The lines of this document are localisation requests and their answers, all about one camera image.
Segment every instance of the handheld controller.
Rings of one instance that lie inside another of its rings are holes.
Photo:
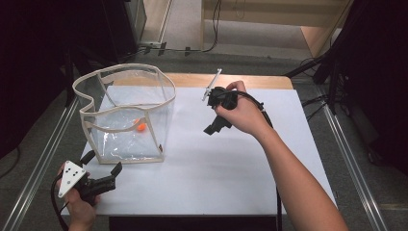
[[[95,152],[92,150],[81,159],[79,165],[70,161],[65,163],[63,179],[58,193],[59,198],[63,197],[70,189],[75,188],[81,195],[82,200],[87,201],[87,203],[93,206],[97,195],[115,189],[115,179],[122,171],[121,162],[111,171],[110,176],[96,180],[90,179],[86,171],[80,166],[82,164],[86,165],[94,156]]]
[[[221,105],[227,110],[233,110],[238,104],[238,95],[223,87],[215,87],[208,96],[208,106],[211,106],[212,109],[215,109],[217,105]],[[213,123],[204,132],[211,136],[214,132],[219,133],[223,127],[231,128],[231,126],[232,124],[228,120],[217,115]]]

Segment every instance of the human arm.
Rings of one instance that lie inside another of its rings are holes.
[[[246,91],[242,81],[231,83],[227,89]],[[239,96],[234,110],[217,106],[216,113],[252,135],[264,148],[282,202],[296,230],[347,230],[319,182],[268,125],[251,100]]]
[[[64,165],[60,167],[60,172],[64,170]],[[81,199],[79,192],[72,188],[64,196],[66,208],[69,211],[71,221],[69,223],[70,231],[89,231],[92,230],[96,219],[95,209],[87,202]],[[95,197],[95,203],[98,203],[100,196]]]

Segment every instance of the black wire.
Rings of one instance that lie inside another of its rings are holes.
[[[215,38],[213,41],[213,45],[206,50],[186,50],[186,49],[168,49],[168,48],[154,48],[154,47],[150,47],[149,48],[144,48],[142,50],[139,50],[135,55],[139,54],[140,52],[144,52],[146,50],[157,50],[157,51],[175,51],[175,52],[209,52],[212,51],[218,44],[218,23],[219,23],[219,14],[221,12],[221,0],[217,1],[216,7],[214,8],[214,12],[213,12],[213,29],[214,29],[214,34],[215,34]]]
[[[324,106],[326,106],[327,103],[323,103],[320,105],[320,107],[315,110],[312,114],[310,114],[309,116],[306,117],[307,121],[309,121],[313,116],[315,116],[315,114],[317,114]]]
[[[67,206],[69,204],[69,201],[68,202],[66,202],[64,205],[63,205],[63,207],[60,209],[60,213],[62,213],[63,212],[63,209]]]
[[[316,58],[307,58],[307,59],[304,59],[302,62],[300,62],[300,65],[299,65],[299,66],[302,66],[303,63],[305,63],[305,62],[308,61],[308,60],[313,60],[313,61],[314,61],[315,59],[316,59]],[[307,76],[309,76],[309,77],[313,77],[313,75],[310,75],[310,74],[306,73],[305,71],[303,71],[303,74],[305,74],[305,75],[307,75]]]
[[[235,93],[237,95],[241,95],[243,97],[249,98],[261,111],[262,115],[264,116],[265,120],[269,124],[271,128],[273,128],[272,122],[270,121],[270,118],[267,114],[267,111],[264,109],[264,103],[260,103],[258,100],[256,100],[252,95],[248,94],[247,92],[240,91],[240,90],[226,90],[220,94],[217,94],[216,97],[219,97],[224,94],[229,94],[229,93]],[[278,188],[276,187],[276,206],[277,206],[277,220],[276,220],[276,228],[278,231],[282,230],[282,200],[278,191]]]
[[[61,228],[62,228],[64,231],[67,231],[67,230],[69,229],[69,228],[68,228],[68,225],[66,225],[65,220],[64,220],[63,217],[61,216],[61,212],[60,212],[60,210],[58,209],[57,201],[56,201],[56,199],[55,199],[55,187],[57,186],[57,182],[58,182],[60,179],[63,178],[63,174],[64,174],[63,171],[62,171],[60,174],[58,174],[58,176],[54,179],[54,181],[53,181],[53,183],[52,183],[52,185],[51,185],[51,203],[52,203],[52,206],[53,206],[53,208],[54,208],[54,212],[55,212],[55,214],[57,215],[58,221],[60,222]]]
[[[21,151],[20,151],[20,148],[18,146],[17,147],[17,157],[15,158],[14,163],[12,164],[12,166],[7,171],[5,171],[4,173],[2,173],[0,175],[0,179],[3,178],[4,176],[6,176],[7,174],[9,174],[15,168],[15,166],[17,166],[18,161],[20,160],[20,156],[21,156]]]

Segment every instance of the white tabletop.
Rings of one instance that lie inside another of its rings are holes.
[[[165,161],[124,165],[116,189],[102,194],[98,215],[276,215],[275,183],[262,147],[234,127],[205,134],[216,114],[201,101],[203,93],[204,89],[177,89]],[[297,92],[248,93],[265,103],[283,141],[335,201]],[[87,144],[84,153],[89,150]],[[99,165],[96,158],[85,166],[94,179],[109,175],[113,168]]]

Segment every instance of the clear plastic container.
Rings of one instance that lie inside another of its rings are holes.
[[[159,68],[115,65],[80,77],[72,87],[100,164],[164,160],[176,90]]]

